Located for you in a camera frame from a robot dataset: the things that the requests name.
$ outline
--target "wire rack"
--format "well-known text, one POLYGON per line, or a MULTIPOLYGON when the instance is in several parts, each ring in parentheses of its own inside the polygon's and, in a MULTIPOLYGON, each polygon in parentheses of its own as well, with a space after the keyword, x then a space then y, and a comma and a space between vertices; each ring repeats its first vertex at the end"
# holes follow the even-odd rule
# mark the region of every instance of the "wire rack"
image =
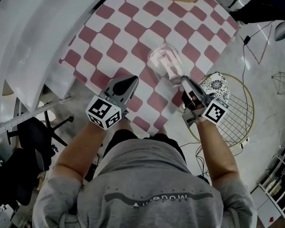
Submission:
POLYGON ((275 75, 272 75, 271 78, 274 80, 277 94, 285 95, 285 73, 279 72, 275 75))
POLYGON ((230 147, 241 142, 247 135, 253 122, 253 107, 234 95, 231 95, 228 102, 227 115, 217 126, 218 131, 230 147))

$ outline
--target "transparent cup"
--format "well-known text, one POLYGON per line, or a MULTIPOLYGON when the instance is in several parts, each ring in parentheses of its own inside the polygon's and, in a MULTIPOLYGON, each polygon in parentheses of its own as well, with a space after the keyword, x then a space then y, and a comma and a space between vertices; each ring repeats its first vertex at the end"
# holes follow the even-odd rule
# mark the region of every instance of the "transparent cup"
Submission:
POLYGON ((171 87, 181 86, 181 77, 187 75, 177 49, 168 43, 149 53, 147 65, 153 69, 158 80, 163 77, 168 79, 171 87))

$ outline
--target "red and white checkered cloth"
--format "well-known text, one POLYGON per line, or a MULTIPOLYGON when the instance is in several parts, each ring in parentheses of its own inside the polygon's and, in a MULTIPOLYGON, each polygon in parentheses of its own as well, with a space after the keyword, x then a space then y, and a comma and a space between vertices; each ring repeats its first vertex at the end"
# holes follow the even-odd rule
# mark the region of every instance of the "red and white checkered cloth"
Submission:
POLYGON ((237 23, 214 0, 106 0, 75 36, 60 60, 99 94, 111 78, 140 79, 127 117, 155 134, 181 105, 182 92, 158 80, 146 63, 164 41, 180 52, 199 82, 235 34, 237 23))

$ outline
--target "checkered tablecloth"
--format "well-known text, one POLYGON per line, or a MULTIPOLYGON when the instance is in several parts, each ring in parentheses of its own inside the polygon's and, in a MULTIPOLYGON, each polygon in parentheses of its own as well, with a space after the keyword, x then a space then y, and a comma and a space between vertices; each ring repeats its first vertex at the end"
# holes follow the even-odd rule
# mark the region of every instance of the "checkered tablecloth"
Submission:
POLYGON ((140 82, 127 117, 155 134, 181 105, 182 92, 158 79, 146 63, 164 41, 180 52, 197 82, 219 58, 237 23, 214 0, 106 0, 70 43, 60 63, 99 94, 111 78, 137 75, 140 82))

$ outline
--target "concrete floor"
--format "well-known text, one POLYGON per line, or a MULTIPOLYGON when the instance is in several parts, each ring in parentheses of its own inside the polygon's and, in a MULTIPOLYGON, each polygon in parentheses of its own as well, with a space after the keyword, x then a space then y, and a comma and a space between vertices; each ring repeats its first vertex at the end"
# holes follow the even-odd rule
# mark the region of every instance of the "concrete floor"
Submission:
MULTIPOLYGON (((223 7, 229 5, 232 0, 217 0, 223 7)), ((240 8, 237 2, 232 9, 240 8)), ((285 140, 285 95, 278 95, 275 84, 271 78, 279 71, 285 72, 285 40, 275 42, 274 31, 279 21, 273 22, 265 29, 256 34, 245 48, 246 72, 244 83, 250 90, 255 105, 255 121, 249 133, 250 142, 243 152, 236 156, 243 182, 252 190, 257 180, 265 171, 272 156, 280 149, 285 140)), ((231 74, 239 79, 242 78, 244 70, 243 38, 252 35, 267 23, 250 24, 239 29, 235 38, 228 44, 221 54, 219 60, 210 69, 209 73, 219 71, 231 74)), ((243 94, 240 84, 231 89, 233 94, 243 94)), ((67 123, 61 127, 59 135, 69 142, 75 134, 88 122, 85 109, 90 102, 93 93, 85 86, 76 81, 70 90, 70 94, 78 100, 65 103, 53 109, 57 119, 67 118, 73 115, 73 123, 67 123)), ((53 98, 51 94, 44 96, 43 101, 53 98)), ((181 112, 177 112, 170 119, 165 128, 168 136, 175 139, 179 145, 196 142, 186 128, 181 118, 181 112)), ((140 128, 133 126, 134 132, 139 137, 147 136, 140 128)), ((112 131, 108 132, 102 153, 106 144, 112 137, 112 131)), ((182 147, 188 167, 192 174, 199 175, 201 170, 195 158, 195 151, 199 144, 188 144, 182 147)), ((240 153, 239 147, 233 147, 232 152, 240 153)))

